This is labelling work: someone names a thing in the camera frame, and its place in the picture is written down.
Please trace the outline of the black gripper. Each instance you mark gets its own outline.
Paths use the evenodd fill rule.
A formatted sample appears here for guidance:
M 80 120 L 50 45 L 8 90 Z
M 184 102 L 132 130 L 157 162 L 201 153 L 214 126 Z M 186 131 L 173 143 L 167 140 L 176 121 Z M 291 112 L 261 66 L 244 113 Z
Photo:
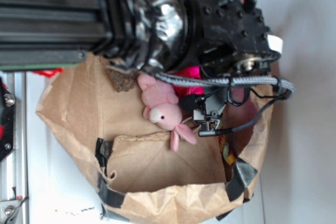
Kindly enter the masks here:
M 250 88 L 240 88 L 243 92 L 241 101 L 233 98 L 232 92 L 235 88 L 230 87 L 206 87 L 205 94 L 195 98 L 195 103 L 199 106 L 193 111 L 193 120 L 201 126 L 200 132 L 238 132 L 250 127 L 249 123 L 220 129 L 219 125 L 223 118 L 223 111 L 230 103 L 233 106 L 241 106 L 250 97 Z

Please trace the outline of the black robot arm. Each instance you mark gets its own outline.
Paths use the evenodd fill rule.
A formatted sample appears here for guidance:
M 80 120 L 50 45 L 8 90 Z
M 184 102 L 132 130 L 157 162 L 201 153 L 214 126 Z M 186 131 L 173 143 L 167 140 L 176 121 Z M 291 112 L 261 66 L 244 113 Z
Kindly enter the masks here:
M 217 127 L 231 91 L 268 75 L 282 40 L 256 0 L 1 0 L 1 70 L 72 67 L 92 52 L 124 73 L 142 71 L 205 95 L 182 100 L 203 135 Z

